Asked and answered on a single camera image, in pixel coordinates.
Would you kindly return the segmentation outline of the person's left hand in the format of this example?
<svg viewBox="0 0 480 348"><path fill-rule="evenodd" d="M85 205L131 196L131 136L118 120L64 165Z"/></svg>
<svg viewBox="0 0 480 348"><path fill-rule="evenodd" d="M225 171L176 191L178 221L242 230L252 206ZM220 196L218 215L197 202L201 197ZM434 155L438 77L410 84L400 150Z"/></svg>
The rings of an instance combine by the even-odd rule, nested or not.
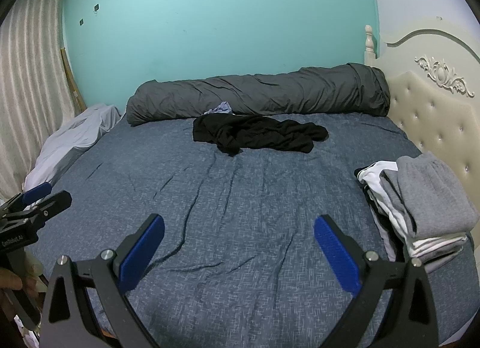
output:
<svg viewBox="0 0 480 348"><path fill-rule="evenodd" d="M5 290L23 290L30 298L38 296L36 280L33 277L20 278L12 271L2 268L0 271L1 309L10 322L15 318L16 311L11 302L5 297Z"/></svg>

